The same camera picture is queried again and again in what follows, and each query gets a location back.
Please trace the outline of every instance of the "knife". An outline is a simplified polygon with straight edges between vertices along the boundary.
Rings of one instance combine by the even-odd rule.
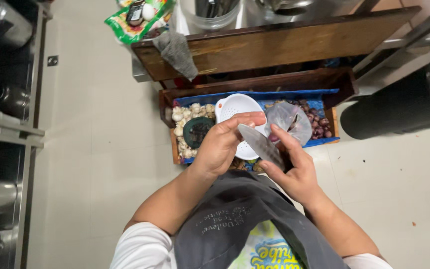
[[[250,145],[262,160],[274,163],[284,173],[293,168],[290,156],[288,154],[281,153],[276,145],[262,133],[244,124],[238,125],[238,131],[240,131],[248,145]]]

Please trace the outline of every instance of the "kitchen floor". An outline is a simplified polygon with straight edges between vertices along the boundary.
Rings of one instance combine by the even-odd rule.
[[[106,269],[137,207],[183,167],[172,164],[157,85],[131,77],[129,52],[103,24],[114,0],[52,10],[45,57],[60,62],[44,67],[27,268]],[[430,130],[340,136],[306,149],[320,186],[394,268],[430,268]]]

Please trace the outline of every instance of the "plastic colander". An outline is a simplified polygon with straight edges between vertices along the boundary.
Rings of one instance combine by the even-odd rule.
[[[226,121],[237,113],[257,111],[263,111],[257,101],[255,101],[248,95],[235,93],[229,95],[227,98],[218,100],[218,102],[216,103],[216,123]],[[262,133],[264,136],[266,136],[265,125],[266,124],[255,127],[255,129]],[[235,156],[242,160],[254,160],[259,157],[246,141],[243,141],[242,143],[238,144]]]

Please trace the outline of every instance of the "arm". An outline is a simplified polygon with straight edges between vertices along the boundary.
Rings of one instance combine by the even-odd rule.
[[[260,162],[267,175],[295,201],[302,204],[306,216],[314,223],[341,257],[369,253],[380,258],[373,240],[322,191],[316,180],[313,158],[298,141],[276,125],[272,133],[280,138],[280,150],[290,154],[294,168],[284,174],[268,161]]]
[[[173,235],[219,175],[229,168],[241,142],[238,124],[252,127],[266,122],[265,113],[236,114],[212,127],[205,136],[192,165],[144,201],[127,223],[150,222]]]

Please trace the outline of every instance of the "black trash bin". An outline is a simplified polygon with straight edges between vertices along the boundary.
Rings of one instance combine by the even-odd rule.
[[[346,108],[340,121],[356,139],[430,128],[430,64]]]

